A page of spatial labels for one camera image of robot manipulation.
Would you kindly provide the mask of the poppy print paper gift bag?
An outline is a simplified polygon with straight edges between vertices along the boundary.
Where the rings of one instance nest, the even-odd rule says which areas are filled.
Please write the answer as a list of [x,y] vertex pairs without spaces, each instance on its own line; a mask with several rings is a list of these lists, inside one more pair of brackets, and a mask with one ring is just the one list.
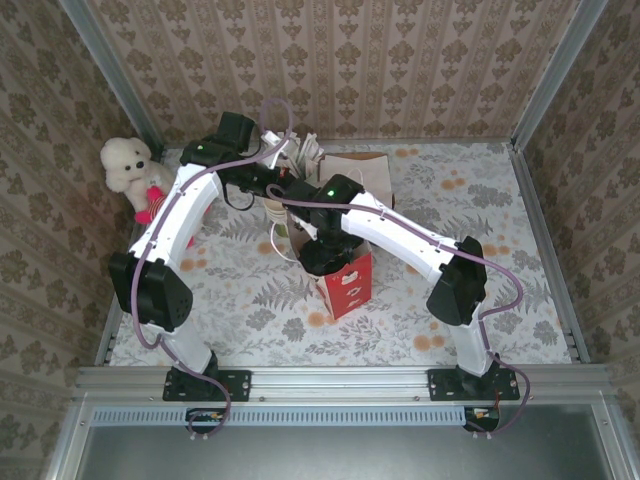
[[[272,184],[269,186],[267,192],[272,199],[285,199],[285,190],[277,185]],[[294,206],[308,206],[309,204],[313,204],[314,206],[311,208],[317,208],[316,205],[319,203],[286,201],[284,208],[287,212],[287,230],[290,244],[294,259],[302,266],[299,260],[299,249],[307,241],[316,239],[317,229],[299,219],[293,213],[290,213],[286,208],[286,204]],[[363,241],[363,245],[356,250],[355,259],[336,273],[329,275],[312,275],[302,266],[323,299],[327,310],[335,319],[346,315],[371,299],[372,252],[369,243],[365,240]]]

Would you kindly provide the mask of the stack of green paper cups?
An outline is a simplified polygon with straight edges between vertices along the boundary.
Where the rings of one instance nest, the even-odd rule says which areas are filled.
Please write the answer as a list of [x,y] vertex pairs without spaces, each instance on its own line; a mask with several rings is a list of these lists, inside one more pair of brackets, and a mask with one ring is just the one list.
[[264,199],[263,204],[267,217],[275,225],[275,234],[279,237],[287,238],[287,212],[283,204],[271,199]]

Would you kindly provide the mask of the beige paper stick packets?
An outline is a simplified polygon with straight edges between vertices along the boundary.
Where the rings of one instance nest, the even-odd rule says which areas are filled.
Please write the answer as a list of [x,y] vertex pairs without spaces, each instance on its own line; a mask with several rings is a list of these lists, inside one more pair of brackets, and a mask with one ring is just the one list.
[[308,134],[298,155],[298,163],[303,167],[306,176],[310,176],[317,169],[323,155],[324,150],[317,141],[317,135]]

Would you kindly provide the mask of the pink red striped plush toy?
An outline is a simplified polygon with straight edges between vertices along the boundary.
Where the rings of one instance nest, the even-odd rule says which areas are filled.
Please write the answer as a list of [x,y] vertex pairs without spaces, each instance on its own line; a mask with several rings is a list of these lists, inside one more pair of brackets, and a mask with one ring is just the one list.
[[152,186],[147,190],[147,208],[137,212],[135,221],[141,225],[150,225],[161,210],[167,195],[157,186]]

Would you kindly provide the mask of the white teddy bear plush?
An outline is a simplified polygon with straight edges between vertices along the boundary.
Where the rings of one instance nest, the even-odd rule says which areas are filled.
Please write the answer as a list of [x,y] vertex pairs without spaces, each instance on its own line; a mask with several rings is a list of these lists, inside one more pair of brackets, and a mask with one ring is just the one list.
[[148,207],[147,191],[157,187],[168,194],[174,173],[152,159],[149,147],[138,138],[115,137],[107,140],[100,152],[107,187],[124,194],[135,212]]

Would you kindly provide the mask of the floral patterned table cover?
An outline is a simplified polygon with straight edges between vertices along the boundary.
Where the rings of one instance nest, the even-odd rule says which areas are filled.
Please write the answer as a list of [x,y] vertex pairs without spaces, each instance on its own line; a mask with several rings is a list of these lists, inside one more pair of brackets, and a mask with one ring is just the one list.
[[[494,262],[486,321],[513,364],[571,362],[506,144],[369,145],[389,160],[396,210],[437,233],[477,239]],[[427,310],[429,283],[374,248],[371,299],[333,318],[272,234],[260,201],[215,201],[181,275],[190,319],[224,367],[451,365],[448,328]]]

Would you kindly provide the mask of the grey metal panel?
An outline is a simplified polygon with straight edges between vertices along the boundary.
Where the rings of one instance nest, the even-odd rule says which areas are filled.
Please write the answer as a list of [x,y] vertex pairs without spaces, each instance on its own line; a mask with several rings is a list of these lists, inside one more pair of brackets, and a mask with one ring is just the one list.
[[99,427],[77,480],[613,480],[589,430],[492,440],[458,428]]

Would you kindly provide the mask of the aluminium frame post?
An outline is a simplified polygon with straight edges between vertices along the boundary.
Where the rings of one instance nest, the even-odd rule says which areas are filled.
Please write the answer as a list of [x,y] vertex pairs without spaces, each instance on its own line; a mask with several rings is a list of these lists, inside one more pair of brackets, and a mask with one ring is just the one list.
[[59,2],[138,135],[154,154],[162,153],[164,151],[162,135],[154,126],[151,116],[144,108],[142,97],[128,79],[112,43],[100,28],[86,0],[59,0]]
[[558,93],[572,65],[597,24],[608,0],[580,0],[540,82],[511,136],[512,146],[522,151],[531,140]]

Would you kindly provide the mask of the aluminium back rail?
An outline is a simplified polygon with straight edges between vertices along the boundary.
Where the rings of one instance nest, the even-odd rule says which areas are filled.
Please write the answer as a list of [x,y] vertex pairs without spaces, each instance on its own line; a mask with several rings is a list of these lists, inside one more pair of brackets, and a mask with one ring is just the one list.
[[487,138],[393,138],[393,139],[333,139],[320,140],[322,147],[330,146],[360,146],[360,145],[401,145],[401,144],[511,144],[509,137],[487,137]]

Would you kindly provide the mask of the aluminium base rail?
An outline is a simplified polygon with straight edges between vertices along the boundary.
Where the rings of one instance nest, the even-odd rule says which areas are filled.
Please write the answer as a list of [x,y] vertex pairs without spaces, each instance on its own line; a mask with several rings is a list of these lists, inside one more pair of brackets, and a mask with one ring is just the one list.
[[[524,365],[529,403],[588,404],[614,396],[606,369],[591,364]],[[427,368],[253,367],[250,406],[411,405],[432,401]],[[166,367],[87,367],[72,401],[101,405],[159,405]]]

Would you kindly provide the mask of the aluminium side rail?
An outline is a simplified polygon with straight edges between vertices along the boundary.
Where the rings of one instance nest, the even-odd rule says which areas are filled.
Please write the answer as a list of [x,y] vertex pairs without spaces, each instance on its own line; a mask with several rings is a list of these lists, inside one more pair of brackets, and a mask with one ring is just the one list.
[[117,297],[114,296],[104,324],[103,333],[95,356],[94,365],[97,367],[109,366],[113,349],[116,345],[117,334],[123,319],[123,311],[120,308]]
[[508,143],[507,146],[509,147],[509,156],[514,175],[519,185],[571,360],[574,363],[589,364],[591,357],[571,301],[525,157],[521,150],[518,150],[510,143]]

